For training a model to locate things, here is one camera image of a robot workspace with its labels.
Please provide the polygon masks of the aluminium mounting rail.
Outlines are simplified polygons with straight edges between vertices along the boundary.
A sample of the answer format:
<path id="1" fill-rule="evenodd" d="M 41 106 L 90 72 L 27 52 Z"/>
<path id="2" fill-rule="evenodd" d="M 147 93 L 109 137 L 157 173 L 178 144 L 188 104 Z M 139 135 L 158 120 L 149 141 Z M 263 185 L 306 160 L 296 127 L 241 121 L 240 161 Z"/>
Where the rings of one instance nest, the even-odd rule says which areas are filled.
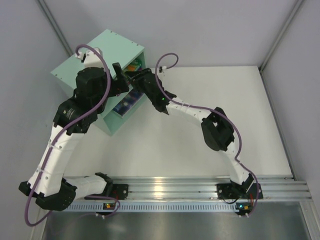
<path id="1" fill-rule="evenodd" d="M 112 177 L 115 184 L 127 184 L 127 201 L 135 202 L 217 202 L 217 184 L 229 183 L 225 176 L 200 177 Z M 305 181 L 288 176 L 262 176 L 263 202 L 311 201 L 312 196 Z"/>

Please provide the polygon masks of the mint green shelf cabinet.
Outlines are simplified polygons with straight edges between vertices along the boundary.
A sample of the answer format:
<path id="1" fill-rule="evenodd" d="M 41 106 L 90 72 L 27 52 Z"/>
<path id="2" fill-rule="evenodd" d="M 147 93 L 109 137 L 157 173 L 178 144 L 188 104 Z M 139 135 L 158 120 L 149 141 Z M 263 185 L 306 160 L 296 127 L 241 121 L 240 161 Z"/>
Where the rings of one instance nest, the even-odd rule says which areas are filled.
<path id="1" fill-rule="evenodd" d="M 136 42 L 133 42 L 109 29 L 103 31 L 100 35 L 88 43 L 93 48 L 99 48 L 102 56 L 110 69 L 110 74 L 114 78 L 116 73 L 112 67 L 113 63 L 120 63 L 125 69 L 134 60 L 141 61 L 141 67 L 146 67 L 145 48 Z M 84 68 L 74 55 L 69 57 L 58 67 L 51 71 L 51 74 L 57 78 L 57 82 L 66 95 L 70 98 L 76 88 L 77 73 Z M 139 100 L 124 114 L 120 116 L 113 111 L 113 108 L 125 98 L 127 93 L 121 93 L 119 96 L 108 98 L 104 112 L 102 112 L 94 125 L 112 136 L 119 128 L 131 117 L 131 115 L 142 105 L 147 99 L 146 95 L 142 95 Z"/>

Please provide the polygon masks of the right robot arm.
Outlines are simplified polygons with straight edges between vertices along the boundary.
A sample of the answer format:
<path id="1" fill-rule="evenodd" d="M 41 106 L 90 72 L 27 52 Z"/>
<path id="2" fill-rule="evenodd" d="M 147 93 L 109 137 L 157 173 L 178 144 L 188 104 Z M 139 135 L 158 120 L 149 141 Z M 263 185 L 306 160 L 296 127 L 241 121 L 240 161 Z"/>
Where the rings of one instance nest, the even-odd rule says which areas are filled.
<path id="1" fill-rule="evenodd" d="M 260 184 L 237 159 L 240 144 L 235 142 L 234 127 L 222 108 L 207 110 L 191 107 L 175 94 L 164 90 L 162 82 L 149 68 L 127 71 L 125 74 L 132 87 L 144 93 L 158 112 L 182 117 L 201 128 L 205 144 L 221 155 L 229 171 L 230 182 L 216 186 L 220 200 L 263 198 Z"/>

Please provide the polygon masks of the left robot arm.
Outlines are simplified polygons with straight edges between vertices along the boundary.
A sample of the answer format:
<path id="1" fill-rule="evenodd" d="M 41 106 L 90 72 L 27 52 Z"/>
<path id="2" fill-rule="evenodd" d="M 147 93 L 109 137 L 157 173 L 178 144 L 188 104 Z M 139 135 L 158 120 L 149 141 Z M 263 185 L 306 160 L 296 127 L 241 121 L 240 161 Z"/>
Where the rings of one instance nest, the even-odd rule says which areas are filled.
<path id="1" fill-rule="evenodd" d="M 35 173 L 18 189 L 26 196 L 35 198 L 35 203 L 44 210 L 63 211 L 74 200 L 116 197 L 113 180 L 97 172 L 91 176 L 68 179 L 64 177 L 66 166 L 79 141 L 88 132 L 90 125 L 105 109 L 102 103 L 97 110 L 69 127 L 58 140 L 56 135 L 69 123 L 76 120 L 100 102 L 107 89 L 107 76 L 102 67 L 86 67 L 77 73 L 76 89 L 71 98 L 61 103 L 53 119 L 51 136 Z"/>

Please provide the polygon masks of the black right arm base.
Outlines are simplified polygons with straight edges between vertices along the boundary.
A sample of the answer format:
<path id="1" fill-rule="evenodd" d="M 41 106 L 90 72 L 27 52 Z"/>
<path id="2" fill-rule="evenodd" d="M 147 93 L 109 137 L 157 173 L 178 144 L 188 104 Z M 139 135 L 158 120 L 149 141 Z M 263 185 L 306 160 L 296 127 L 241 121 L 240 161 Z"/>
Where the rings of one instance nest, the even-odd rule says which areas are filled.
<path id="1" fill-rule="evenodd" d="M 249 186 L 241 186 L 233 183 L 219 183 L 216 185 L 219 200 L 249 200 L 263 199 L 262 188 L 260 184 L 255 182 Z"/>

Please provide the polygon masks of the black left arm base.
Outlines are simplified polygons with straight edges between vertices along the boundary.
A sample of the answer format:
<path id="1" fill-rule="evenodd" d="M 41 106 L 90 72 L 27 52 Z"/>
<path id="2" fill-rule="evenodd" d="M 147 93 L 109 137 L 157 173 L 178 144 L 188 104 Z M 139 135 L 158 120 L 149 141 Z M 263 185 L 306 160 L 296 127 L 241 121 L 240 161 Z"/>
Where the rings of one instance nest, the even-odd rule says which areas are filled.
<path id="1" fill-rule="evenodd" d="M 100 194 L 92 194 L 85 196 L 86 200 L 97 200 L 102 199 L 102 197 L 110 197 L 117 200 L 125 200 L 129 194 L 129 185 L 128 184 L 113 184 L 112 187 L 109 187 L 107 190 L 104 190 Z"/>

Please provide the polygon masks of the green Storey Treehouse book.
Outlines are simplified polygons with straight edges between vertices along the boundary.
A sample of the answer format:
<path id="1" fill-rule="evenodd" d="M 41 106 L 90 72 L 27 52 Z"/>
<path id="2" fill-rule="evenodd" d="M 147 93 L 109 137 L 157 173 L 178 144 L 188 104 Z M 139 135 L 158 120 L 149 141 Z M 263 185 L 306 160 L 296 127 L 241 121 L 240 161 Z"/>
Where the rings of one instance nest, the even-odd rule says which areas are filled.
<path id="1" fill-rule="evenodd" d="M 125 71 L 136 72 L 136 71 L 141 71 L 142 68 L 143 68 L 143 62 L 140 59 L 136 58 L 125 68 Z"/>

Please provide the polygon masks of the dark Robinson Crusoe book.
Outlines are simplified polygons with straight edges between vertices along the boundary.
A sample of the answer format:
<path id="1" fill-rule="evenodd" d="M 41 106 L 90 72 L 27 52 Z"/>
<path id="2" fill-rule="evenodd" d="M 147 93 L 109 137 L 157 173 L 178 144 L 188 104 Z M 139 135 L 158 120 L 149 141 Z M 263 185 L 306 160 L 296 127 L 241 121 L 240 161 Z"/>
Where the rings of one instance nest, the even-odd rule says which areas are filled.
<path id="1" fill-rule="evenodd" d="M 112 111 L 123 118 L 143 97 L 143 93 L 131 90 L 113 109 Z"/>

